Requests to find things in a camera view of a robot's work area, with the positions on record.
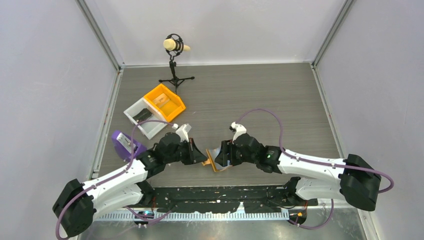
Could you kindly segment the orange leather card holder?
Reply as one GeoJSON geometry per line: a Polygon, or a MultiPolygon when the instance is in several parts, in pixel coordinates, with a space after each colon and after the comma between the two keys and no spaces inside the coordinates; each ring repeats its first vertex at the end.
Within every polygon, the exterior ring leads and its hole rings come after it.
{"type": "Polygon", "coordinates": [[[201,164],[203,166],[211,166],[212,170],[217,172],[225,171],[226,169],[230,168],[232,165],[222,166],[219,163],[216,162],[216,158],[218,157],[218,154],[221,152],[221,147],[217,147],[214,149],[206,149],[207,154],[207,160],[202,162],[201,164]]]}

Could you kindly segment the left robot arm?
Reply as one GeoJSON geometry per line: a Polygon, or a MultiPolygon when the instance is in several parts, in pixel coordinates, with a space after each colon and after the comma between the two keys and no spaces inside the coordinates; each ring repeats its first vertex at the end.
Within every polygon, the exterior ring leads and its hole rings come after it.
{"type": "Polygon", "coordinates": [[[154,197],[146,186],[147,179],[171,163],[193,165],[207,160],[193,138],[181,139],[177,133],[168,132],[152,148],[119,169],[85,182],[70,180],[52,207],[57,217],[56,238],[62,239],[61,230],[66,239],[78,236],[96,218],[119,208],[136,204],[148,207],[154,197]]]}

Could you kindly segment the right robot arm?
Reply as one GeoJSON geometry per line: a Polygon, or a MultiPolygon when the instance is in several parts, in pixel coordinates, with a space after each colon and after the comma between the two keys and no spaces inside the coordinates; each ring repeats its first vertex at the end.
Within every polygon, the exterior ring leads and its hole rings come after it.
{"type": "Polygon", "coordinates": [[[223,140],[212,156],[220,167],[254,164],[265,173],[292,175],[285,187],[285,198],[291,205],[303,200],[344,200],[363,211],[376,209],[381,174],[362,157],[323,158],[299,154],[273,145],[263,145],[244,133],[236,140],[223,140]]]}

